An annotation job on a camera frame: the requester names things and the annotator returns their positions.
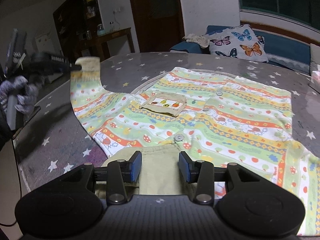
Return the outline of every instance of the wooden door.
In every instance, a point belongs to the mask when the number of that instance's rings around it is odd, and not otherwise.
[[[184,36],[180,0],[130,0],[140,52],[169,51]]]

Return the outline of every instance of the cable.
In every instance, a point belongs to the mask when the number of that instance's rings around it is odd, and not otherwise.
[[[19,172],[19,167],[18,167],[18,160],[17,160],[16,153],[15,153],[15,151],[14,151],[13,140],[11,140],[11,142],[12,142],[14,159],[15,159],[15,161],[16,161],[16,168],[17,168],[18,179],[19,179],[19,187],[20,187],[20,199],[21,199],[21,198],[22,198],[22,187],[21,187],[21,178],[20,178],[20,172]],[[13,222],[12,224],[9,224],[9,225],[0,223],[0,226],[7,227],[7,228],[8,228],[8,227],[13,227],[16,223],[17,223],[17,220],[15,220],[15,222]]]

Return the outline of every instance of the hand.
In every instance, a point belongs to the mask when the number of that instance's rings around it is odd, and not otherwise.
[[[33,83],[28,84],[28,80],[23,76],[2,82],[0,85],[0,104],[5,114],[7,114],[8,95],[15,90],[22,90],[23,88],[24,95],[17,95],[18,104],[15,108],[25,115],[31,114],[36,104],[39,89],[43,84],[43,77],[37,77],[33,80]]]

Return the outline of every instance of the blue butterfly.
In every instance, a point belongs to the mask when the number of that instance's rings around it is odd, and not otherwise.
[[[225,57],[237,57],[237,55],[238,55],[236,48],[233,48],[233,49],[230,51],[229,56],[226,55],[226,54],[224,54],[224,53],[221,52],[221,51],[215,51],[215,54],[217,54],[218,56],[225,56]]]
[[[222,33],[222,32],[223,32],[223,30],[218,30],[218,31],[207,33],[207,35],[214,35],[214,34]]]
[[[234,36],[236,36],[238,38],[238,40],[240,41],[244,41],[244,38],[247,38],[248,41],[251,41],[252,37],[250,36],[249,30],[245,29],[243,31],[243,34],[241,33],[237,33],[237,32],[231,32]]]

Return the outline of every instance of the white wall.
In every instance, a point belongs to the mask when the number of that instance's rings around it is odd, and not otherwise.
[[[282,28],[288,31],[301,34],[305,37],[309,37],[313,40],[320,41],[320,31],[312,27],[306,26],[304,24],[301,24],[299,22],[295,22],[293,20],[286,19],[280,16],[268,13],[261,13],[257,11],[241,10],[240,18],[242,21],[262,23],[265,25]]]
[[[121,8],[121,12],[116,14],[116,19],[120,23],[121,29],[131,27],[134,49],[136,52],[140,52],[130,0],[98,0],[98,3],[102,24],[106,30],[108,30],[110,26],[109,23],[114,21],[113,10],[118,7]],[[118,38],[109,41],[108,46],[111,56],[130,52],[129,43],[125,38]]]
[[[202,35],[208,25],[240,25],[238,0],[181,0],[185,34]]]
[[[25,30],[27,40],[25,49],[31,55],[35,52],[32,46],[32,40],[43,33],[51,33],[52,43],[55,51],[60,52],[60,43],[54,26],[52,16],[51,1],[42,1],[40,3],[25,7],[15,11],[3,18],[0,18],[0,63],[4,67],[8,44],[11,40],[13,28]]]

